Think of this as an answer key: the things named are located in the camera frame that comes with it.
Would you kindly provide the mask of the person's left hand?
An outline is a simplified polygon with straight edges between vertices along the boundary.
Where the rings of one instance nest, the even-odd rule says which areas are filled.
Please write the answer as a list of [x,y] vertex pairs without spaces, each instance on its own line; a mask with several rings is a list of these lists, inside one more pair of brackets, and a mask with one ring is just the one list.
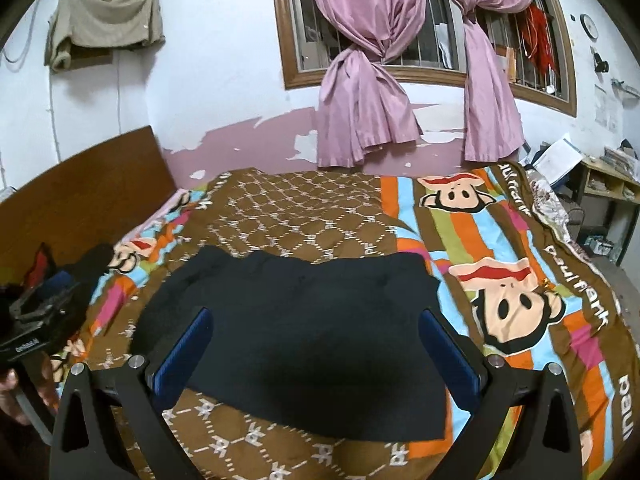
[[[55,410],[58,406],[58,394],[55,389],[50,358],[45,353],[34,356],[29,362],[27,370],[43,403],[50,410]],[[7,370],[1,374],[1,411],[19,424],[30,426],[32,423],[15,399],[14,391],[19,386],[20,375],[15,370]]]

